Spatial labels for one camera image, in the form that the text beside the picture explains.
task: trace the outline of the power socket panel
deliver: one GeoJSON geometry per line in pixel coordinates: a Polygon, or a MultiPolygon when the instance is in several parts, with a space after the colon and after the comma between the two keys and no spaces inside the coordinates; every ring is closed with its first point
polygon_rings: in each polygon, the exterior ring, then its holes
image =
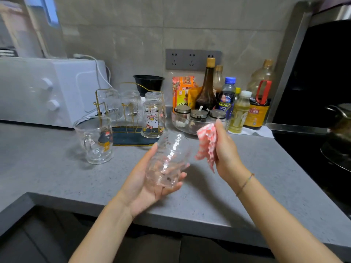
{"type": "Polygon", "coordinates": [[[222,61],[221,51],[166,49],[166,69],[204,71],[207,58],[215,58],[216,65],[222,61]]]}

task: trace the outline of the black plastic bowl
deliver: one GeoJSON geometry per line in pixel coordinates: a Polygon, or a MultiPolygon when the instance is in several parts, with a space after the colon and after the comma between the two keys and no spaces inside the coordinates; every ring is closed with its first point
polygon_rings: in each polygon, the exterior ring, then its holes
{"type": "MultiPolygon", "coordinates": [[[[162,87],[164,77],[161,76],[148,76],[148,75],[136,75],[133,76],[135,78],[135,82],[140,84],[151,91],[160,91],[162,87]]],[[[148,91],[141,86],[137,85],[138,91],[141,97],[145,97],[145,93],[148,91]]]]}

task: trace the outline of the pink cloth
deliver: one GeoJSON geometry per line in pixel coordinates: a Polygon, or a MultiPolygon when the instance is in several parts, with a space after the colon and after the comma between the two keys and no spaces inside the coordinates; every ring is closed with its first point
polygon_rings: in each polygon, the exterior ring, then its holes
{"type": "Polygon", "coordinates": [[[207,158],[207,162],[212,170],[214,161],[217,158],[216,144],[217,144],[217,131],[213,123],[205,125],[200,128],[197,132],[200,147],[198,153],[195,155],[195,159],[200,160],[207,158]]]}

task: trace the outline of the white paper towel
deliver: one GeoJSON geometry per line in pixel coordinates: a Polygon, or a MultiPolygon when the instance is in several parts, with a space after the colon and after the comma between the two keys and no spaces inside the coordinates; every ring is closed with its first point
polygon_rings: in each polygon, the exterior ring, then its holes
{"type": "Polygon", "coordinates": [[[241,133],[237,134],[237,133],[232,133],[230,131],[228,131],[229,133],[231,134],[234,134],[234,135],[259,135],[259,136],[263,136],[263,137],[270,137],[270,138],[274,138],[273,136],[273,133],[272,133],[272,130],[270,130],[268,127],[266,126],[262,126],[260,130],[253,130],[253,129],[250,129],[250,128],[246,128],[246,127],[243,127],[243,130],[241,133]]]}

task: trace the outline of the oven knob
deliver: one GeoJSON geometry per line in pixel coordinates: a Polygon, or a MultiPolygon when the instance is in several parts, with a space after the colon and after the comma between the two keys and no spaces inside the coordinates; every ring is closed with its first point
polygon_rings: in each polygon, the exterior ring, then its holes
{"type": "Polygon", "coordinates": [[[50,79],[43,78],[39,83],[39,87],[45,90],[50,90],[52,89],[52,82],[50,79]]]}
{"type": "Polygon", "coordinates": [[[46,103],[46,107],[50,110],[50,111],[55,111],[60,107],[60,104],[57,102],[57,100],[49,100],[46,103]]]}

